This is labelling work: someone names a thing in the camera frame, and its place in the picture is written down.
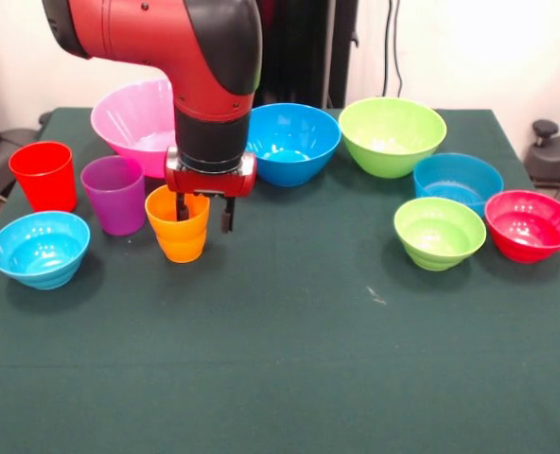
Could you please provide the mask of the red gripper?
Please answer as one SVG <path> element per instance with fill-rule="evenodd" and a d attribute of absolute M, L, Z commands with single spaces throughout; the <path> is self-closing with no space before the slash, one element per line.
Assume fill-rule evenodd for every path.
<path fill-rule="evenodd" d="M 189 208 L 185 194 L 213 194 L 225 197 L 225 207 L 221 213 L 221 231 L 233 231 L 236 199 L 247 197 L 254 188 L 256 178 L 256 158 L 253 153 L 245 152 L 239 166 L 231 172 L 204 173 L 183 164 L 176 146 L 166 152 L 166 185 L 176 194 L 176 216 L 178 221 L 189 219 Z"/>

